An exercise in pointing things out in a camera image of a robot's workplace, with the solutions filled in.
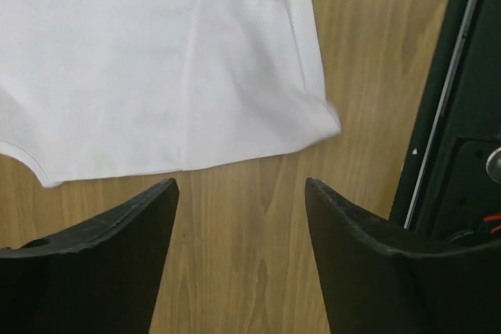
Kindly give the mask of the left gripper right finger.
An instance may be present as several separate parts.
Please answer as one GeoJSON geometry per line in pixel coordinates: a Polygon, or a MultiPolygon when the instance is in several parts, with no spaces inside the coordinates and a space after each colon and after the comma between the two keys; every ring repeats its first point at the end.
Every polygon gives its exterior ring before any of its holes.
{"type": "Polygon", "coordinates": [[[497,333],[500,240],[408,231],[308,178],[305,207],[333,333],[497,333]]]}

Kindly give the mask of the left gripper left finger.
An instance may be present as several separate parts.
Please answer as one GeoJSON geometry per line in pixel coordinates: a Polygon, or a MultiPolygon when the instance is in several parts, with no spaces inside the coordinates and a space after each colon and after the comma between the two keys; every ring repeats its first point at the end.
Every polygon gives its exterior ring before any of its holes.
{"type": "Polygon", "coordinates": [[[147,333],[178,198],[169,178],[72,227],[2,249],[2,332],[147,333]]]}

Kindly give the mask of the white t shirt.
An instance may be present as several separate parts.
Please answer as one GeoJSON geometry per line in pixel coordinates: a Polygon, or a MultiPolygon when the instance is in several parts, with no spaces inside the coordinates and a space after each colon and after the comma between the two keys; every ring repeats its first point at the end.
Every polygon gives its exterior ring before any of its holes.
{"type": "Polygon", "coordinates": [[[1,152],[45,187],[339,134],[312,0],[1,0],[1,152]]]}

